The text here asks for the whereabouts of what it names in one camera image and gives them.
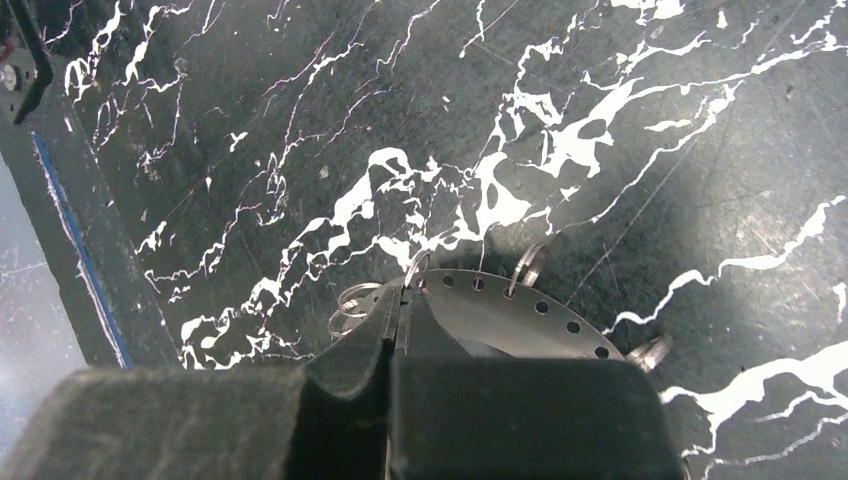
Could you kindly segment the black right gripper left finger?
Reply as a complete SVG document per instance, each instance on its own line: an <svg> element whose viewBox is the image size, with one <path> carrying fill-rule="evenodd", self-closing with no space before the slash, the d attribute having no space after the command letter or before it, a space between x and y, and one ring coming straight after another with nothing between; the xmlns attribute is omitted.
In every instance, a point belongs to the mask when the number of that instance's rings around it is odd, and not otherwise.
<svg viewBox="0 0 848 480"><path fill-rule="evenodd" d="M61 381L2 465L5 479L382 479L388 364L401 303L305 365L89 368Z"/></svg>

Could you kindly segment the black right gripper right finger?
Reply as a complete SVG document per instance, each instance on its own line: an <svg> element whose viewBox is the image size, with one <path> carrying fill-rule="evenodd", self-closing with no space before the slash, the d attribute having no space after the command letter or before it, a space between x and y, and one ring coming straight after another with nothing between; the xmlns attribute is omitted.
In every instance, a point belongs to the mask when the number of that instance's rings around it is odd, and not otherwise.
<svg viewBox="0 0 848 480"><path fill-rule="evenodd" d="M420 293L390 381L394 479L682 479L656 390L618 360L474 357Z"/></svg>

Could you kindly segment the silver split keyring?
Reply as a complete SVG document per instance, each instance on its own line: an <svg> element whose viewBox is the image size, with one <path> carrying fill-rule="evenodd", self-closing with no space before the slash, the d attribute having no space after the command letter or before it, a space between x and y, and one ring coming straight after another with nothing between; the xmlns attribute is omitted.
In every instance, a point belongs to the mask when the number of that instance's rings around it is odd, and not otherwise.
<svg viewBox="0 0 848 480"><path fill-rule="evenodd" d="M372 311L383 285L364 282L344 290L337 298L337 308L328 320L328 331L336 340L360 325Z"/></svg>
<svg viewBox="0 0 848 480"><path fill-rule="evenodd" d="M644 373L652 372L670 353L672 336L661 334L630 351L625 359Z"/></svg>
<svg viewBox="0 0 848 480"><path fill-rule="evenodd" d="M545 244L538 242L528 247L519 259L509 284L505 289L505 296L513 298L518 286L532 288L537 282L545 261Z"/></svg>
<svg viewBox="0 0 848 480"><path fill-rule="evenodd" d="M429 250L420 250L413 256L403 278L402 287L404 290L422 289L426 285L423 275L429 269L430 260L431 253Z"/></svg>

